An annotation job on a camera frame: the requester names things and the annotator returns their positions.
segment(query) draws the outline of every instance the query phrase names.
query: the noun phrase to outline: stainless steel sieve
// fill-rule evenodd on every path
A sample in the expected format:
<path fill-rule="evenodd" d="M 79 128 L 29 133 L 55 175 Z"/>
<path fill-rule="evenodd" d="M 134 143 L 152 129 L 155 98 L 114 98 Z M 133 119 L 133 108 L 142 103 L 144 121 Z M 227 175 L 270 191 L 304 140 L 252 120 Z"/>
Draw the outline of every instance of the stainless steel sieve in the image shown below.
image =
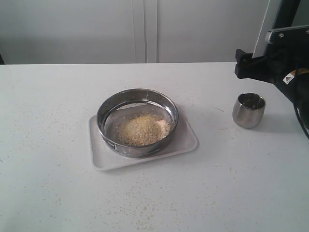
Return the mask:
<path fill-rule="evenodd" d="M 118 126 L 125 120 L 144 114 L 164 119 L 170 126 L 168 135 L 156 143 L 144 146 L 121 144 L 114 135 Z M 99 108 L 97 124 L 106 144 L 115 152 L 133 158 L 153 155 L 165 148 L 172 139 L 178 124 L 178 110 L 171 99 L 149 89 L 129 89 L 109 97 Z"/>

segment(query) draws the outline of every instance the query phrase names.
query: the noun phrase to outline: white tray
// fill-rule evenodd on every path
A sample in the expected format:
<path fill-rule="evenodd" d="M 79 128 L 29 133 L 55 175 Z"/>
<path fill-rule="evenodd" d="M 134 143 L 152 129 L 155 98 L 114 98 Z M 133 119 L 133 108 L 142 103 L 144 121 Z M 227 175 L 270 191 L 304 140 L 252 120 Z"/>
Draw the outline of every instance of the white tray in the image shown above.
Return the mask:
<path fill-rule="evenodd" d="M 105 144 L 99 133 L 96 116 L 93 116 L 89 120 L 89 131 L 92 148 L 91 165 L 98 171 L 108 171 L 163 157 L 178 155 L 194 150 L 198 144 L 197 138 L 194 135 L 189 123 L 182 115 L 180 115 L 175 134 L 170 144 L 162 151 L 146 158 L 128 158 L 112 151 Z"/>

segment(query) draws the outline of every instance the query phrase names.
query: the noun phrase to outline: white table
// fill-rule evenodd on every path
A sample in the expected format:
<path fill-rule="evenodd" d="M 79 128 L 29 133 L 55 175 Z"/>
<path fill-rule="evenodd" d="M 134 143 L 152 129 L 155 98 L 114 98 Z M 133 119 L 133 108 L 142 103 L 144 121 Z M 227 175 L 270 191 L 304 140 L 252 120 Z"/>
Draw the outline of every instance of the white table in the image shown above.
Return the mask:
<path fill-rule="evenodd" d="M 309 142 L 292 104 L 271 84 L 238 80 L 234 66 L 0 66 L 0 231 L 308 231 Z M 88 120 L 136 87 L 179 104 L 199 146 L 95 171 Z M 246 130 L 231 114 L 250 91 L 267 106 Z"/>

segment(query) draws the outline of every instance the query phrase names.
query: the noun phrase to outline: black machine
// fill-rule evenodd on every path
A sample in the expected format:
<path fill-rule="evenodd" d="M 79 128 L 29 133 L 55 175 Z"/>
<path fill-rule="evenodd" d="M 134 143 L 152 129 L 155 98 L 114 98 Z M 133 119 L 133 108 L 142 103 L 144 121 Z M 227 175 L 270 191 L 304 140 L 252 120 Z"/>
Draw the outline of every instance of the black machine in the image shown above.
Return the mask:
<path fill-rule="evenodd" d="M 264 56 L 236 51 L 235 74 L 272 83 L 294 106 L 297 119 L 309 138 L 309 25 L 270 30 Z"/>

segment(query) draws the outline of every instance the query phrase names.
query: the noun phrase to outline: stainless steel cup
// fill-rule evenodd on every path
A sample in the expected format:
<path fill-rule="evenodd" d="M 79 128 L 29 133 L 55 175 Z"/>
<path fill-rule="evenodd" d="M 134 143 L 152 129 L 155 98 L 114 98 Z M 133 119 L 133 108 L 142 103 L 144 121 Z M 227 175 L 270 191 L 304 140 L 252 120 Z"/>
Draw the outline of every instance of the stainless steel cup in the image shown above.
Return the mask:
<path fill-rule="evenodd" d="M 266 101 L 255 93 L 242 93 L 233 108 L 234 122 L 246 129 L 257 126 L 264 115 Z"/>

